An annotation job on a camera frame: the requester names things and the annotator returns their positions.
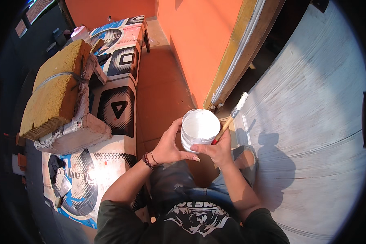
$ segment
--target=orange wall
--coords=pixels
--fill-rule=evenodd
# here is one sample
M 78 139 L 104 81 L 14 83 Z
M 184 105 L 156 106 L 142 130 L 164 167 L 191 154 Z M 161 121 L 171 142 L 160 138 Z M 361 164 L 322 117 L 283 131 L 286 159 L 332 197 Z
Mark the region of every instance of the orange wall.
M 155 16 L 155 0 L 65 0 L 76 26 L 88 29 L 108 24 L 111 15 L 114 21 L 145 15 Z
M 193 101 L 202 109 L 242 0 L 155 0 L 155 4 Z

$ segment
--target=person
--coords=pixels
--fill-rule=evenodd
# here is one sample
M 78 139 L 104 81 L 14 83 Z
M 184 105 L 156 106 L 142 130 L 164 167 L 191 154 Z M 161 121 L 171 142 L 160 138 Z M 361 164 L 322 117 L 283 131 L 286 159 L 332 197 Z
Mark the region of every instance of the person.
M 182 119 L 105 192 L 94 243 L 289 243 L 251 188 L 257 167 L 253 151 L 243 146 L 231 153 L 229 130 L 216 145 L 191 146 L 220 169 L 210 187 L 196 187 L 185 160 L 200 159 L 175 144 Z M 130 208 L 148 177 L 158 213 L 150 225 Z

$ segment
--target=black triangle print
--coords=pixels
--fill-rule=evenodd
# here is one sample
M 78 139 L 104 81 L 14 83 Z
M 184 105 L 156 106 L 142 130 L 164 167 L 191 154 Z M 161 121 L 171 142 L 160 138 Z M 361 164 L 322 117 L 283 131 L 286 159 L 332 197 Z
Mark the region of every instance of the black triangle print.
M 114 111 L 115 117 L 117 117 L 117 120 L 119 120 L 119 117 L 122 115 L 123 110 L 127 107 L 129 103 L 127 101 L 115 101 L 111 103 L 112 110 Z

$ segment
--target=t-shirt graphic print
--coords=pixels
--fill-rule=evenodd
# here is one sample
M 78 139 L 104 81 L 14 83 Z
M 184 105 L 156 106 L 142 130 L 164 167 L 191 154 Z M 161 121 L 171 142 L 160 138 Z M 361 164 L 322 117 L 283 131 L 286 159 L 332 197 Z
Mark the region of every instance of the t-shirt graphic print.
M 229 218 L 229 214 L 214 203 L 183 202 L 172 207 L 164 221 L 173 221 L 190 234 L 205 237 L 215 229 L 222 229 Z

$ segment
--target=hand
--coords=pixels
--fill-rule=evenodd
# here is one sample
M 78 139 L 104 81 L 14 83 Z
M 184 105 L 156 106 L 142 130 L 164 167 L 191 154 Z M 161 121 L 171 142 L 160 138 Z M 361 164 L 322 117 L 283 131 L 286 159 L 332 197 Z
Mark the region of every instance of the hand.
M 172 125 L 164 132 L 156 148 L 153 149 L 152 154 L 148 154 L 149 162 L 152 165 L 161 163 L 172 163 L 183 159 L 191 159 L 195 161 L 200 161 L 194 153 L 189 153 L 186 151 L 179 151 L 175 144 L 176 133 L 179 126 L 182 124 L 183 117 L 175 120 Z
M 231 154 L 231 135 L 229 128 L 215 145 L 194 144 L 191 146 L 192 151 L 209 155 L 211 160 L 222 169 L 224 166 L 234 164 Z

